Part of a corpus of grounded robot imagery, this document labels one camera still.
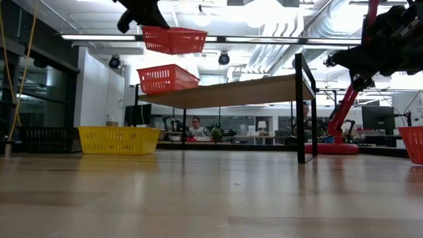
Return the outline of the person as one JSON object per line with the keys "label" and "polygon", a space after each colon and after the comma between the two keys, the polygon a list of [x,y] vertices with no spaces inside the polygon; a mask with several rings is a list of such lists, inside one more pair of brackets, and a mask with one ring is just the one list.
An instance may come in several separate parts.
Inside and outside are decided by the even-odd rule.
{"label": "person", "polygon": [[[304,133],[305,136],[308,136],[311,133],[311,124],[312,122],[309,121],[309,105],[307,104],[306,101],[303,101],[303,119],[304,119],[304,123],[303,123],[303,128],[304,128]],[[292,128],[292,135],[297,137],[297,123],[296,123],[297,118],[293,119],[294,125]]]}
{"label": "person", "polygon": [[200,125],[200,119],[197,116],[192,118],[192,126],[189,128],[190,136],[194,137],[206,137],[209,136],[207,128]]}

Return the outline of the wooden shelf black metal frame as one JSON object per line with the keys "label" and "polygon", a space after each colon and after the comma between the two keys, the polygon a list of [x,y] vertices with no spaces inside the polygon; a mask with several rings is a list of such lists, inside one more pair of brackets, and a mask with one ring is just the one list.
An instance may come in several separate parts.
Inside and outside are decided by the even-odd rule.
{"label": "wooden shelf black metal frame", "polygon": [[[305,61],[303,54],[296,54],[294,59],[295,73],[223,83],[210,86],[199,86],[179,91],[169,91],[155,95],[141,95],[137,100],[152,104],[160,104],[186,111],[200,108],[221,108],[248,104],[265,104],[273,102],[295,102],[297,125],[297,162],[305,164],[317,158],[317,105],[316,81]],[[312,146],[311,155],[306,156],[304,139],[303,101],[311,101],[312,108]]]}

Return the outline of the yellow plastic basket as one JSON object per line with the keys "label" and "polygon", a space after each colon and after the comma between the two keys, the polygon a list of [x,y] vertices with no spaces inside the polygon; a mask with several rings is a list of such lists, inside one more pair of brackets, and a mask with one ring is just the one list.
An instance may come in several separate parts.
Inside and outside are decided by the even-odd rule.
{"label": "yellow plastic basket", "polygon": [[83,153],[145,155],[153,153],[160,129],[143,127],[80,126]]}

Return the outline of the black monitor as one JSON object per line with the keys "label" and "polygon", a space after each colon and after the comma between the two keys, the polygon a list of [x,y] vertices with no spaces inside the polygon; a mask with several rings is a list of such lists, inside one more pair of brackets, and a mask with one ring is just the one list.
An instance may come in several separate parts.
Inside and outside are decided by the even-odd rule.
{"label": "black monitor", "polygon": [[124,123],[128,126],[150,125],[152,104],[127,106]]}
{"label": "black monitor", "polygon": [[394,109],[389,106],[363,106],[362,122],[365,130],[383,130],[387,136],[393,135]]}

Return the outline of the orange plastic basket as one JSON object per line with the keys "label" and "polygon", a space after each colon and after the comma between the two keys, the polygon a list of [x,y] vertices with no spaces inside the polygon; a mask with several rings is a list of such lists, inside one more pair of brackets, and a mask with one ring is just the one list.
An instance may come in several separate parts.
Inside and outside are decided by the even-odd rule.
{"label": "orange plastic basket", "polygon": [[143,40],[148,50],[163,54],[191,54],[203,50],[208,33],[189,28],[143,26]]}
{"label": "orange plastic basket", "polygon": [[401,127],[399,133],[411,162],[423,165],[423,126]]}
{"label": "orange plastic basket", "polygon": [[176,64],[138,69],[141,90],[146,95],[198,87],[200,80]]}

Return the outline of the long white light bar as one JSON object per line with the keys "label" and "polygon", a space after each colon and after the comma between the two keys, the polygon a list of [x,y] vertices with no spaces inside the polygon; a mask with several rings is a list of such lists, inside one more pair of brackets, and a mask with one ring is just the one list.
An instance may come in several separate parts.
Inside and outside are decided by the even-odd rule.
{"label": "long white light bar", "polygon": [[[143,35],[61,34],[64,40],[87,42],[143,42]],[[287,44],[316,46],[357,46],[360,38],[306,38],[270,36],[206,36],[206,43],[216,44]]]}

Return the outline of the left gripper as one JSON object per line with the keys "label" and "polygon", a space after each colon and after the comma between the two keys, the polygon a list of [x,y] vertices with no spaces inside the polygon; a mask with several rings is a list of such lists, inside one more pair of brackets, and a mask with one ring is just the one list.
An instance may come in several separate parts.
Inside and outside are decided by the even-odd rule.
{"label": "left gripper", "polygon": [[138,26],[158,26],[170,28],[160,10],[158,0],[112,0],[119,2],[126,10],[120,17],[117,28],[121,33],[126,33],[130,29],[130,23],[136,22]]}

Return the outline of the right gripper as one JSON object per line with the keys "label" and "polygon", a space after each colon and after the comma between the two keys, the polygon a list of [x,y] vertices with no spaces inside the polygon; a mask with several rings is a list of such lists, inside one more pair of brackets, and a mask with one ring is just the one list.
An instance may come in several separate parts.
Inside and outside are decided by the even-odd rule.
{"label": "right gripper", "polygon": [[366,33],[369,42],[338,51],[332,56],[333,63],[365,77],[376,73],[390,76],[398,71],[413,75],[420,71],[418,15],[378,15]]}

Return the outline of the black plastic basket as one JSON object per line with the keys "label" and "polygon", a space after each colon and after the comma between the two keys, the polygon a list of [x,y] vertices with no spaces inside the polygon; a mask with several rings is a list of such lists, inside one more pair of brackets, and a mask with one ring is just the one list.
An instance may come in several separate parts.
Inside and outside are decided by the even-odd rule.
{"label": "black plastic basket", "polygon": [[29,153],[82,152],[77,128],[20,127],[22,148]]}

